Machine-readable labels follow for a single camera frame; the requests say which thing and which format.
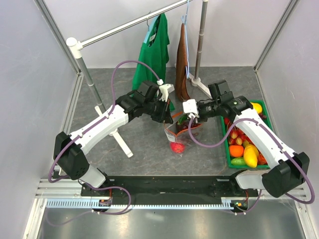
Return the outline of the purple grape bunch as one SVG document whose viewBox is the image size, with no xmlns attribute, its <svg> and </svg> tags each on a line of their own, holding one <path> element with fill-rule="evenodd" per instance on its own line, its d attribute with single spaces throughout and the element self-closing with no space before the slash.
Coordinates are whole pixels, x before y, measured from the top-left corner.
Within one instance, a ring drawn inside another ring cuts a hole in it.
<svg viewBox="0 0 319 239">
<path fill-rule="evenodd" d="M 189 125 L 188 121 L 184 121 L 182 123 L 177 123 L 177 125 L 176 125 L 177 132 L 188 130 L 188 125 Z M 195 127 L 198 127 L 198 124 L 197 123 L 192 123 L 191 124 L 191 128 L 195 128 Z"/>
</svg>

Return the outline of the green chili pepper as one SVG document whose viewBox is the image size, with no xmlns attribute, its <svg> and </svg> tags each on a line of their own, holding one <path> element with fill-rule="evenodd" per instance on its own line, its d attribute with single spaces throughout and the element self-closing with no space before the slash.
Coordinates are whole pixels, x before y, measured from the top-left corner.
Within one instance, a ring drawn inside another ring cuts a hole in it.
<svg viewBox="0 0 319 239">
<path fill-rule="evenodd" d="M 187 115 L 182 115 L 182 116 L 178 119 L 177 124 L 178 124 L 178 125 L 182 125 L 182 124 L 184 124 L 184 122 L 187 121 L 187 120 L 188 120 L 188 116 L 187 116 Z"/>
</svg>

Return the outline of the clear zip top bag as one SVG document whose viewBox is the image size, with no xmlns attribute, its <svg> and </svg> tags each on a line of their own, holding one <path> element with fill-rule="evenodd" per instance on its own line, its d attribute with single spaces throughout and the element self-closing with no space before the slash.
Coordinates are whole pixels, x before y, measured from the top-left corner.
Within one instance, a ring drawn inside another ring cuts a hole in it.
<svg viewBox="0 0 319 239">
<path fill-rule="evenodd" d="M 184 115 L 183 112 L 178 112 L 178 113 L 174 114 L 172 116 L 173 124 L 165 123 L 164 124 L 164 132 L 165 132 L 166 137 L 168 139 L 169 145 L 170 145 L 170 142 L 182 143 L 185 145 L 185 151 L 183 152 L 183 153 L 185 153 L 186 150 L 189 149 L 190 147 L 194 146 L 195 143 L 192 140 L 192 138 L 189 136 L 188 130 L 177 132 L 177 129 L 176 129 L 177 121 L 182 115 Z"/>
</svg>

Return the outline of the red apple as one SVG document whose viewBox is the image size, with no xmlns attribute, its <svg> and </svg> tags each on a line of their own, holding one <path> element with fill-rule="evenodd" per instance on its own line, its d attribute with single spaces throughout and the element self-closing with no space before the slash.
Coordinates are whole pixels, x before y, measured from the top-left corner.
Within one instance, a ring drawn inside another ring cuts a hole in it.
<svg viewBox="0 0 319 239">
<path fill-rule="evenodd" d="M 178 142 L 170 142 L 170 148 L 174 153 L 182 154 L 185 151 L 185 145 Z"/>
</svg>

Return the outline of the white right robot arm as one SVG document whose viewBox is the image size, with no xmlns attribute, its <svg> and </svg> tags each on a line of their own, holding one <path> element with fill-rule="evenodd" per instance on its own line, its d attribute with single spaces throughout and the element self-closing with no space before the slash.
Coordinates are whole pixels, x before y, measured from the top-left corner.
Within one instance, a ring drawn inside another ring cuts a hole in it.
<svg viewBox="0 0 319 239">
<path fill-rule="evenodd" d="M 196 102 L 195 114 L 199 121 L 222 116 L 243 131 L 267 161 L 268 170 L 242 171 L 228 183 L 228 190 L 240 196 L 246 189 L 266 190 L 278 198 L 294 188 L 309 183 L 307 171 L 310 159 L 296 153 L 280 140 L 260 118 L 244 96 L 235 97 L 225 80 L 208 86 L 211 100 Z"/>
</svg>

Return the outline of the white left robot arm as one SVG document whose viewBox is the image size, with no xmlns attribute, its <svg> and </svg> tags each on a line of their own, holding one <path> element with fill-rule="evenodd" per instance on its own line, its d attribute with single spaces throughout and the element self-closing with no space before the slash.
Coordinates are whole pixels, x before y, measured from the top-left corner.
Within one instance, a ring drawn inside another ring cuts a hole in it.
<svg viewBox="0 0 319 239">
<path fill-rule="evenodd" d="M 169 108 L 169 94 L 173 91 L 172 84 L 142 82 L 137 90 L 120 96 L 114 106 L 86 126 L 70 134 L 59 133 L 55 139 L 54 164 L 70 179 L 80 179 L 92 186 L 97 195 L 106 195 L 110 188 L 106 175 L 90 165 L 86 155 L 104 137 L 143 114 L 155 122 L 173 123 Z"/>
</svg>

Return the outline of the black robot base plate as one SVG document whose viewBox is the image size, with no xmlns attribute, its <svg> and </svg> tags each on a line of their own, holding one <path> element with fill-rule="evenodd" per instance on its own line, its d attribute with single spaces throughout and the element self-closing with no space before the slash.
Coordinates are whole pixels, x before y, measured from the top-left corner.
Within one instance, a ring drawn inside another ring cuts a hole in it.
<svg viewBox="0 0 319 239">
<path fill-rule="evenodd" d="M 256 189 L 241 189 L 231 176 L 109 176 L 111 190 L 98 192 L 83 186 L 81 196 L 111 196 L 115 203 L 199 204 L 219 203 L 222 198 L 253 198 Z"/>
</svg>

